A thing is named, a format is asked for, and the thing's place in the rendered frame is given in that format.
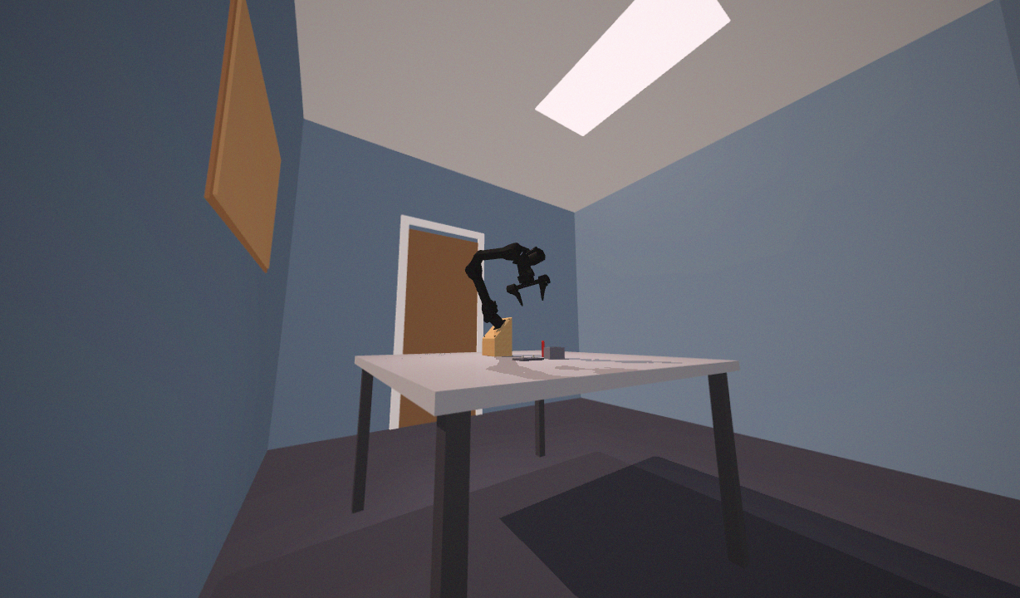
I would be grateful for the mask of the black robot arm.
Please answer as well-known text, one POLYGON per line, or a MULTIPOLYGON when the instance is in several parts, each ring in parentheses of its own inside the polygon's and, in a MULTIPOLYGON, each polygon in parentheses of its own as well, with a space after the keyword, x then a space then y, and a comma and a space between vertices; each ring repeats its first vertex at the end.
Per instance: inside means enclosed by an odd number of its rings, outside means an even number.
MULTIPOLYGON (((483 260, 499 260, 499 258, 505 258, 505 260, 513 261, 517 264, 517 269, 525 267, 532 267, 538 262, 544 261, 545 253, 540 249, 534 247, 532 250, 525 248, 520 245, 520 243, 509 243, 505 248, 494 248, 489 250, 478 250, 473 255, 473 260, 465 268, 468 277, 471 277, 473 284, 475 285, 478 295, 481 300, 481 311, 483 312, 483 321, 486 323, 492 323, 494 330, 500 328, 505 321, 503 321, 500 316, 498 316, 498 304, 492 301, 488 296, 488 291, 483 278, 481 277, 481 262, 483 260), (522 253, 522 255, 520 255, 522 253)), ((517 277, 518 282, 524 284, 525 281, 530 279, 534 280, 534 272, 532 269, 527 270, 527 273, 517 277)))

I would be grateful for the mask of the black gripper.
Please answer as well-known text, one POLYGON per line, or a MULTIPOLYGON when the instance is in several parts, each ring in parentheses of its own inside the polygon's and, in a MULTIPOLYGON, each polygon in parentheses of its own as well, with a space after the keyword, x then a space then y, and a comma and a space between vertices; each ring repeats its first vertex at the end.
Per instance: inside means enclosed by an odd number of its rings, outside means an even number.
MULTIPOLYGON (((520 273, 521 275, 525 275, 525 273, 527 273, 527 270, 529 270, 529 269, 532 269, 532 268, 531 267, 521 268, 520 270, 518 270, 518 275, 520 275, 520 273)), ((545 292, 545 289, 547 289, 547 287, 548 287, 548 283, 551 283, 551 278, 548 275, 541 275, 541 276, 539 276, 539 279, 537 279, 537 280, 530 279, 528 281, 525 281, 524 284, 520 284, 520 285, 512 284, 512 285, 509 285, 509 287, 507 287, 507 293, 515 295, 515 297, 517 297, 518 301, 520 302, 521 306, 524 306, 524 304, 522 304, 522 298, 521 298, 520 292, 518 292, 518 289, 522 289, 524 287, 532 287, 532 285, 539 284, 540 292, 541 292, 541 297, 542 297, 542 301, 543 301, 544 292, 545 292)))

